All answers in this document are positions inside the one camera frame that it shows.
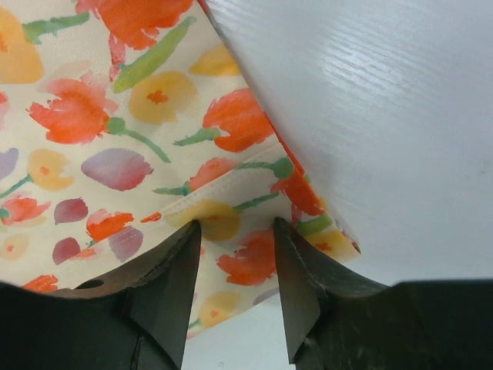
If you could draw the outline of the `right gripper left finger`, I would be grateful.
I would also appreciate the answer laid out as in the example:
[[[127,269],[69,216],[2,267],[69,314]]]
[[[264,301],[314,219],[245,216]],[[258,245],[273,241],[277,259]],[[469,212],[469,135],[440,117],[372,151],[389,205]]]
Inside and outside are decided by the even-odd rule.
[[[189,222],[85,288],[50,294],[56,321],[75,335],[62,363],[70,369],[179,369],[200,239],[199,223]]]

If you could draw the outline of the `floral orange skirt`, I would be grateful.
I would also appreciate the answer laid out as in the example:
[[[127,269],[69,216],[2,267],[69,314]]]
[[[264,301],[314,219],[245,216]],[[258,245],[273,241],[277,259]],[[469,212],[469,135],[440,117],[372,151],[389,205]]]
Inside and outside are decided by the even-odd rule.
[[[277,217],[360,253],[202,2],[1,3],[4,282],[74,288],[198,220],[193,337],[276,292]]]

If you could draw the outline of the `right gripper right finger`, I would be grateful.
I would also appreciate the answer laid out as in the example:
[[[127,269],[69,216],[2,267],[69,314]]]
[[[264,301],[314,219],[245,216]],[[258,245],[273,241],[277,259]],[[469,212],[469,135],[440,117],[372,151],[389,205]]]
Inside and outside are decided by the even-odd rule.
[[[284,219],[273,222],[275,261],[289,363],[325,365],[320,335],[339,298],[365,298],[387,288],[312,246]]]

